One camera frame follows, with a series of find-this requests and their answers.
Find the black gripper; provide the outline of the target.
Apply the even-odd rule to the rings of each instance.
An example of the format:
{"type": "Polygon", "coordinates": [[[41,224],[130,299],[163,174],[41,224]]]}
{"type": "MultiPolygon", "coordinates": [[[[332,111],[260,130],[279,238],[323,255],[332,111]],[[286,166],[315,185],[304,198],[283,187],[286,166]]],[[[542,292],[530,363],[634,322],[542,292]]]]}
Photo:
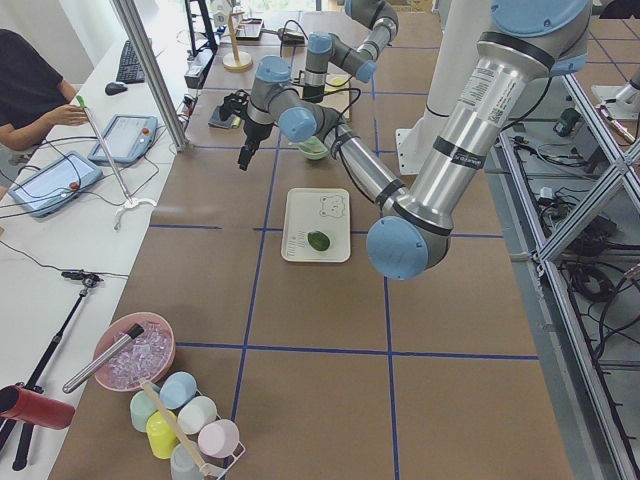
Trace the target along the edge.
{"type": "Polygon", "coordinates": [[[320,103],[324,99],[325,85],[305,85],[303,87],[302,99],[310,103],[320,103]]]}
{"type": "Polygon", "coordinates": [[[238,166],[242,171],[248,169],[260,144],[270,137],[272,129],[272,123],[263,124],[249,117],[245,119],[243,131],[246,135],[246,140],[238,157],[238,166]]]}

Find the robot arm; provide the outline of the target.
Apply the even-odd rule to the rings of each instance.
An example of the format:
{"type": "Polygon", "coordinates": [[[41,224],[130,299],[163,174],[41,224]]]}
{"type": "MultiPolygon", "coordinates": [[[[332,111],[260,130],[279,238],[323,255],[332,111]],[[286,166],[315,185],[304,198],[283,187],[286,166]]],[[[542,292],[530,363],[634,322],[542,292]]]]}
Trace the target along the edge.
{"type": "Polygon", "coordinates": [[[346,14],[369,32],[360,46],[314,33],[307,42],[302,91],[292,87],[288,63],[268,55],[258,64],[251,90],[226,97],[224,112],[244,120],[239,166],[249,165],[273,128],[294,143],[319,139],[381,212],[366,240],[372,265],[388,278],[411,279],[445,257],[453,210],[525,88],[584,65],[591,10],[588,1],[452,2],[440,47],[442,67],[434,75],[444,87],[442,127],[429,136],[419,122],[407,136],[421,168],[406,186],[337,110],[320,103],[329,65],[367,82],[399,30],[390,3],[349,1],[346,14]]]}
{"type": "Polygon", "coordinates": [[[367,35],[359,44],[333,32],[312,32],[308,36],[306,63],[301,73],[302,98],[320,103],[325,94],[330,65],[341,69],[351,78],[369,83],[377,61],[397,36],[399,19],[388,1],[346,1],[346,15],[364,27],[367,35]]]}

